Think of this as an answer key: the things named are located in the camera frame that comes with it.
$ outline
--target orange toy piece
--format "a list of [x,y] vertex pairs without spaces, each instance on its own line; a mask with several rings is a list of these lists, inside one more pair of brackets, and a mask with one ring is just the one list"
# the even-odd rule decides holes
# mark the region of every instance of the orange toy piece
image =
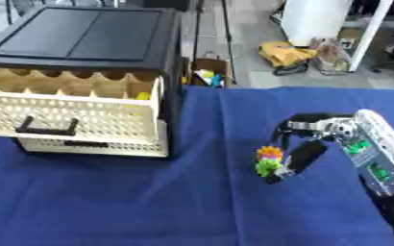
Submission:
[[277,147],[263,146],[257,150],[257,159],[271,159],[281,162],[283,159],[283,151]]

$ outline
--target floor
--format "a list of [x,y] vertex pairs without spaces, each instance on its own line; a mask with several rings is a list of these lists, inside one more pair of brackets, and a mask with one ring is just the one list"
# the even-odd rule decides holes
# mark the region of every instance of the floor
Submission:
[[[84,5],[92,0],[80,0]],[[197,0],[191,0],[195,6]],[[4,1],[0,0],[0,32],[8,25]],[[346,76],[324,76],[311,69],[307,74],[284,77],[272,75],[273,69],[257,52],[260,42],[284,40],[280,27],[269,19],[269,15],[279,5],[279,0],[227,0],[230,24],[233,35],[234,67],[240,87],[270,88],[278,86],[335,86],[394,88],[394,71],[371,72],[365,62],[354,74]],[[195,26],[195,11],[183,14],[183,51],[185,56],[192,55]],[[199,57],[214,52],[229,61],[227,44],[224,38],[224,19],[221,0],[206,0],[205,12],[201,22]]]

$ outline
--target colorful toy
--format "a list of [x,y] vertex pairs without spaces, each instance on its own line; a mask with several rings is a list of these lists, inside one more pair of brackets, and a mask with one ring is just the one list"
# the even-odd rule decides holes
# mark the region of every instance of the colorful toy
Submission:
[[272,146],[263,146],[257,150],[257,173],[262,177],[273,175],[283,165],[283,151]]

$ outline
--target white cabinet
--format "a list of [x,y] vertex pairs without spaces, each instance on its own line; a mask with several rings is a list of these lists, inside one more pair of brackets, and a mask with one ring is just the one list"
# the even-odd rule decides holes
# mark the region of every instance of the white cabinet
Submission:
[[309,46],[313,37],[337,37],[352,0],[287,0],[281,25],[294,46]]

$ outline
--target blue tablecloth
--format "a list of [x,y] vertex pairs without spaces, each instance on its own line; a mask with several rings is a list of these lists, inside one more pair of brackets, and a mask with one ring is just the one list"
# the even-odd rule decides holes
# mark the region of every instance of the blue tablecloth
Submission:
[[297,112],[378,111],[394,90],[189,88],[175,160],[36,154],[0,137],[0,246],[394,246],[334,145],[266,184],[255,150]]

